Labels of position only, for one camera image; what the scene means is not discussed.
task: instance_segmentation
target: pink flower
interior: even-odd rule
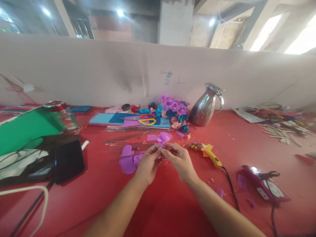
[[[181,103],[181,100],[174,99],[173,102],[177,102],[178,104],[180,104],[180,103]]]
[[[159,102],[163,104],[167,98],[168,98],[168,95],[162,95],[159,98]]]
[[[177,112],[179,110],[179,105],[178,105],[178,103],[176,101],[172,102],[171,110],[173,112]]]
[[[164,117],[164,118],[167,118],[167,115],[166,115],[166,111],[165,111],[165,110],[162,110],[162,111],[161,111],[161,116]]]
[[[174,121],[172,122],[173,124],[171,125],[171,127],[175,130],[179,129],[179,127],[181,127],[181,123]]]
[[[178,110],[178,115],[186,115],[187,113],[188,113],[187,107],[184,104],[180,105],[179,110]]]
[[[165,100],[164,104],[162,105],[162,109],[169,110],[171,109],[173,101],[171,99]]]

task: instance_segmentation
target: stainless steel jug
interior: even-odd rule
[[[214,113],[216,95],[221,100],[221,108],[217,113],[219,113],[224,106],[224,99],[220,93],[220,91],[224,90],[215,86],[213,83],[205,83],[205,85],[206,92],[195,103],[189,116],[190,121],[199,126],[206,126],[210,122]]]

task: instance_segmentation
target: glue gun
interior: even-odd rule
[[[201,150],[203,151],[203,157],[209,157],[211,161],[213,161],[214,166],[216,168],[221,168],[223,167],[222,163],[219,161],[219,159],[214,155],[214,153],[211,151],[213,147],[211,144],[203,144],[203,143],[192,143],[189,148],[193,150]]]

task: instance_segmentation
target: smartphone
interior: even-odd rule
[[[63,184],[73,179],[85,169],[80,141],[73,141],[55,149],[56,184]]]

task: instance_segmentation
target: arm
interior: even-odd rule
[[[157,159],[161,155],[159,147],[161,146],[154,145],[144,153],[135,176],[100,215],[85,237],[124,235],[142,194],[153,182],[157,167],[162,161],[162,159]]]
[[[162,149],[161,153],[173,163],[180,179],[186,183],[195,195],[203,212],[219,236],[265,236],[246,217],[231,207],[199,179],[187,149],[176,143],[167,143],[166,148],[172,149],[175,155],[166,149]]]

